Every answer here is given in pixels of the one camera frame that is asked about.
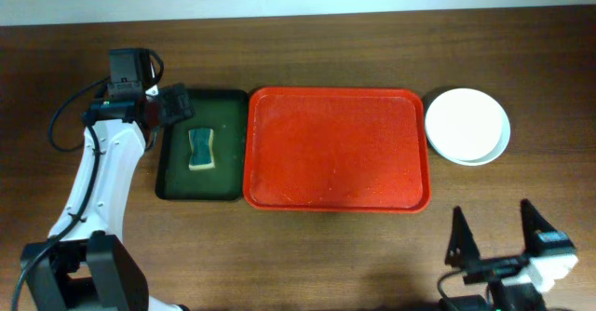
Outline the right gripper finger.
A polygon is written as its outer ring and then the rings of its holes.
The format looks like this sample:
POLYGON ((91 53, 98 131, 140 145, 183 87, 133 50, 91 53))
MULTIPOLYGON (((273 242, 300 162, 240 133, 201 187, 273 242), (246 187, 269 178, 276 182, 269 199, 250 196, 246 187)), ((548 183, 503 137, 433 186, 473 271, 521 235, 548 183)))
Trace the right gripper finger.
POLYGON ((452 268, 467 269, 480 261, 481 255, 462 209, 453 210, 452 231, 445 263, 452 268))
POLYGON ((525 253, 540 255, 545 249, 545 242, 540 234, 554 231, 554 227, 538 212, 529 199, 521 201, 521 223, 525 253))

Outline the green and yellow sponge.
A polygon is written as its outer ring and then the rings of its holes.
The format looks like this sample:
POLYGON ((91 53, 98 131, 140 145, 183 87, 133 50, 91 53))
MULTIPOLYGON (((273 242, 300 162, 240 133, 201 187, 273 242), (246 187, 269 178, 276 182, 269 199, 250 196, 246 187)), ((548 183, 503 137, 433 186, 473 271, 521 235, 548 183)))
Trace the green and yellow sponge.
POLYGON ((191 171, 213 169, 215 167, 213 129, 193 128, 188 131, 188 137, 191 150, 188 168, 191 171))

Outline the light blue plate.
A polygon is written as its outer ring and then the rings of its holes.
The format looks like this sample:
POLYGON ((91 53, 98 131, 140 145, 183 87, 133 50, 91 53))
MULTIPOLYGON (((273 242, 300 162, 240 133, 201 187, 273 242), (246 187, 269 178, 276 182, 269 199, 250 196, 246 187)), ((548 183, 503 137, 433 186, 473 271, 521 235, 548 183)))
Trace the light blue plate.
POLYGON ((501 112, 501 123, 502 123, 501 133, 500 133, 500 137, 499 137, 495 147, 487 155, 484 155, 477 159, 463 160, 463 159, 457 159, 453 156, 449 156, 446 153, 442 152, 442 150, 439 149, 434 144, 434 142, 430 140, 429 137, 427 137, 427 143, 435 150, 436 153, 438 153, 443 158, 445 158, 455 164, 467 166, 467 167, 477 167, 477 166, 486 165, 488 163, 493 162, 497 158, 499 158, 506 151, 506 149, 508 147, 508 144, 510 141, 510 136, 511 136, 511 125, 510 125, 508 115, 505 111, 501 112))

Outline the white plate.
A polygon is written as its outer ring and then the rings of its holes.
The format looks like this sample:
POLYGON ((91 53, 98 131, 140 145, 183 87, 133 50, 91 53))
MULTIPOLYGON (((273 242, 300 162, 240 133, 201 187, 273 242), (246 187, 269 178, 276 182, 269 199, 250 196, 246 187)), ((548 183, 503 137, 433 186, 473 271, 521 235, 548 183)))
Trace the white plate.
POLYGON ((497 100, 482 91, 451 88, 427 105, 426 134, 448 156, 477 159, 495 147, 502 111, 497 100))

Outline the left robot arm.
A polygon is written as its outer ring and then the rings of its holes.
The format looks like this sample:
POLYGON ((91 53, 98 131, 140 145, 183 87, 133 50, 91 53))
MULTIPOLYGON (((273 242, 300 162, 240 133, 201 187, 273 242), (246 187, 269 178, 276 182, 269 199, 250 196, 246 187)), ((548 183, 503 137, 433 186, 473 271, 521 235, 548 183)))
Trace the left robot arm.
POLYGON ((85 112, 83 155, 74 185, 47 240, 26 245, 17 287, 39 310, 176 310, 150 295, 122 242, 134 170, 151 131, 194 116, 178 84, 156 95, 96 100, 85 112))

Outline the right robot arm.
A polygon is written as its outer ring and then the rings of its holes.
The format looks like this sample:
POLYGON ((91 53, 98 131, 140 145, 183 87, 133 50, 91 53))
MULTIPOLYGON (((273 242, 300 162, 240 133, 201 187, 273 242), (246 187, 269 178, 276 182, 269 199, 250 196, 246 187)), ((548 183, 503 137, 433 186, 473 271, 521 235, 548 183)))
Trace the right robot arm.
POLYGON ((521 201, 524 250, 520 254, 481 258, 461 208, 453 210, 452 231, 445 263, 452 270, 437 281, 441 310, 545 310, 543 295, 578 263, 570 237, 556 229, 530 200, 521 201), (484 295, 450 297, 446 279, 460 276, 466 285, 483 284, 484 295))

